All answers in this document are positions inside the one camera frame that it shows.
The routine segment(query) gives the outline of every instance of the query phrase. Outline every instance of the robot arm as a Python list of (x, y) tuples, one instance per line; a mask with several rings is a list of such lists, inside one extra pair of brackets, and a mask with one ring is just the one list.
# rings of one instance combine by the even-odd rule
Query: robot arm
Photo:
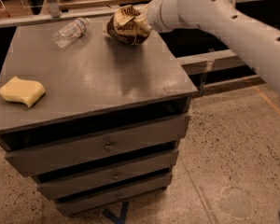
[(228, 0), (154, 0), (147, 21), (156, 31), (197, 28), (221, 40), (280, 93), (280, 31), (252, 19)]

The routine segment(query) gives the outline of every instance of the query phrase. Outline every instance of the cabinet drawer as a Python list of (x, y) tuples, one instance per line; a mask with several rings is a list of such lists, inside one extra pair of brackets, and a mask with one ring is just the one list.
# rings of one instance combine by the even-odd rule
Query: cabinet drawer
[(80, 163), (179, 140), (186, 135), (189, 117), (154, 119), (126, 129), (84, 135), (6, 154), (7, 161), (23, 176), (39, 175)]
[(83, 212), (94, 207), (102, 206), (108, 203), (122, 201), (154, 189), (166, 187), (171, 183), (172, 174), (159, 175), (146, 181), (135, 183), (125, 188), (113, 189), (105, 193), (95, 196), (80, 198), (75, 201), (66, 203), (58, 203), (57, 209), (63, 215), (70, 216), (79, 212)]
[(136, 160), (123, 161), (104, 168), (67, 176), (37, 185), (37, 189), (49, 200), (59, 199), (87, 189), (122, 182), (126, 179), (169, 168), (176, 164), (178, 150), (148, 155)]

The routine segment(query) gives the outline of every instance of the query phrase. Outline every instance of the concrete floor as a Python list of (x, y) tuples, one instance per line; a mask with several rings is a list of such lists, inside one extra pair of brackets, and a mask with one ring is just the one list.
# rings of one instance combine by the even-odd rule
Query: concrete floor
[[(125, 223), (275, 223), (280, 204), (280, 97), (257, 77), (207, 86), (190, 107), (174, 178), (129, 202)], [(0, 148), (0, 224), (113, 223), (121, 203), (63, 217)]]

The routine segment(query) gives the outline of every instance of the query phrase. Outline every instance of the cabinet top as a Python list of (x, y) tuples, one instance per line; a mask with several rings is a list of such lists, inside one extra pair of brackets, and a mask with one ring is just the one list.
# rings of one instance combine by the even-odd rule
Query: cabinet top
[(104, 33), (110, 17), (92, 18), (87, 33), (65, 49), (52, 34), (69, 21), (18, 27), (0, 75), (41, 82), (46, 94), (30, 109), (0, 97), (0, 133), (76, 119), (173, 97), (195, 87), (154, 31), (139, 46)]

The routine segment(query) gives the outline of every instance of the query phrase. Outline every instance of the gray drawer unit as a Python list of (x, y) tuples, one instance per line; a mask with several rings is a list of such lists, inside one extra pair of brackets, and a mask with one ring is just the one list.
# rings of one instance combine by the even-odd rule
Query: gray drawer unit
[(150, 179), (132, 183), (131, 185), (108, 190), (104, 193), (92, 195), (90, 197), (78, 198), (76, 200), (58, 203), (57, 209), (64, 215), (70, 216), (97, 205), (105, 205), (117, 201), (126, 200), (132, 196), (149, 192), (154, 189), (167, 187), (172, 180), (172, 174), (157, 175)]
[(0, 146), (64, 215), (168, 186), (189, 125), (196, 89), (160, 36), (127, 46), (109, 20), (66, 49), (43, 37), (67, 21), (18, 27), (0, 75), (46, 89), (30, 109), (0, 97)]
[(8, 152), (7, 161), (23, 176), (39, 175), (56, 169), (77, 165), (154, 146), (183, 138), (189, 124), (184, 115), (152, 120), (139, 127), (109, 132), (79, 140), (62, 140)]
[(37, 190), (47, 199), (55, 200), (87, 189), (95, 189), (135, 176), (171, 168), (176, 164), (177, 155), (178, 151), (177, 148), (175, 148), (131, 161), (123, 161), (104, 168), (83, 172), (78, 175), (70, 175), (37, 184)]

